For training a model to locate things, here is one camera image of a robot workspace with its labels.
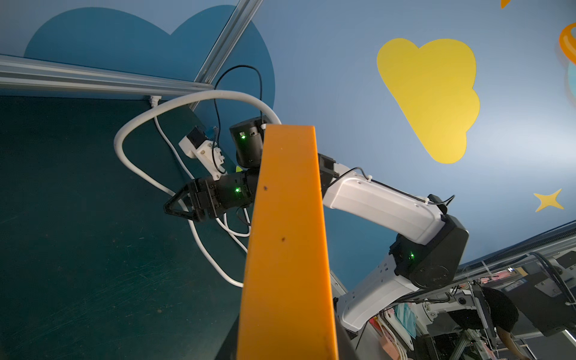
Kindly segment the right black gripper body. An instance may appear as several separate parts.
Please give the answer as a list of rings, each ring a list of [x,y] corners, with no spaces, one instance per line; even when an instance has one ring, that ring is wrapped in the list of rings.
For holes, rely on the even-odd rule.
[[[263,156],[264,126],[268,123],[268,117],[262,115],[229,128],[242,171],[222,175],[219,180],[209,177],[194,180],[188,186],[192,220],[216,219],[231,208],[246,208],[254,202]]]

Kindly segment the orange power strip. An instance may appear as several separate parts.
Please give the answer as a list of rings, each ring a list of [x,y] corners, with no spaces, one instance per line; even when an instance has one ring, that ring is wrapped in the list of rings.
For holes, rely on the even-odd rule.
[[[238,327],[238,359],[336,359],[315,130],[268,126]]]

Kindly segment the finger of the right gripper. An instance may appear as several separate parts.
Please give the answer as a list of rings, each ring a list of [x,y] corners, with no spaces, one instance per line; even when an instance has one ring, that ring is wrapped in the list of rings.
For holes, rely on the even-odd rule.
[[[186,184],[164,204],[167,215],[184,218],[189,221],[200,221],[199,212],[191,195],[191,187]]]

